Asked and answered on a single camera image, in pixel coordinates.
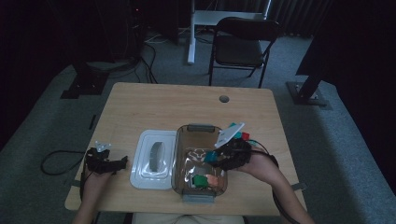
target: chair leg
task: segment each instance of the chair leg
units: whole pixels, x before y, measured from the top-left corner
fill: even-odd
[[[262,67],[262,76],[260,77],[259,89],[262,88],[262,81],[264,80],[264,74],[265,74],[266,67],[267,67],[267,63],[265,63],[264,66]]]
[[[254,71],[256,71],[256,68],[253,68],[253,69],[251,70],[250,74],[249,74],[247,77],[253,76]]]
[[[212,85],[212,76],[213,76],[213,62],[214,61],[214,59],[213,59],[213,55],[210,57],[210,64],[209,64],[209,71],[208,71],[208,73],[209,73],[209,86],[211,86]]]
[[[210,68],[209,68],[209,86],[212,85],[212,75],[213,75],[213,64],[210,65]]]

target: black curtain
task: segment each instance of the black curtain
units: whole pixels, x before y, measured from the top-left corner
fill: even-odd
[[[395,11],[392,1],[335,0],[297,71],[335,85],[393,192]]]
[[[316,34],[332,0],[271,0],[268,20],[279,22],[282,35]]]
[[[0,1],[0,151],[69,64],[62,32],[45,1]]]

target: small round object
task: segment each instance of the small round object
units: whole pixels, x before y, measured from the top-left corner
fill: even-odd
[[[228,103],[228,102],[230,101],[230,97],[228,97],[228,96],[226,96],[226,95],[221,95],[220,98],[219,98],[219,100],[220,100],[222,103]]]

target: white object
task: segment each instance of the white object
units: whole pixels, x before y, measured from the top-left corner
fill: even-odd
[[[244,126],[245,123],[240,122],[239,124],[235,124],[228,129],[220,131],[218,142],[215,144],[215,147],[219,148],[228,143]]]
[[[111,144],[110,143],[100,143],[98,141],[95,141],[95,147],[96,147],[96,151],[103,152],[106,149],[111,149]]]
[[[146,130],[140,134],[130,181],[137,189],[171,189],[177,131]]]

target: black chair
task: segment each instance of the black chair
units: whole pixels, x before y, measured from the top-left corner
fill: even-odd
[[[209,86],[212,85],[213,68],[250,70],[251,77],[256,68],[262,67],[259,88],[262,87],[270,48],[279,35],[276,21],[227,17],[218,22],[213,37],[209,65]],[[261,41],[267,47],[262,50]]]

